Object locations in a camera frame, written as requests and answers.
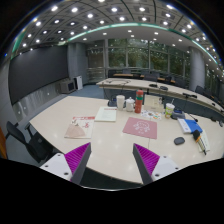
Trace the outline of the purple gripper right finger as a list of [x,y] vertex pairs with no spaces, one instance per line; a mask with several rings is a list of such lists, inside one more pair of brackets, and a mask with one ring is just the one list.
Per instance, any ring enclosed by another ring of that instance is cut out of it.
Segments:
[[133,155],[144,185],[159,180],[179,170],[179,166],[167,156],[159,156],[149,149],[133,144]]

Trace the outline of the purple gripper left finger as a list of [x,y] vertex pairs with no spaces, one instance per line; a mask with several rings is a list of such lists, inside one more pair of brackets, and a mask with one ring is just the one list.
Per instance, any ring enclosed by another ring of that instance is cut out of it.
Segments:
[[87,143],[66,154],[56,153],[41,169],[79,185],[90,154],[91,144]]

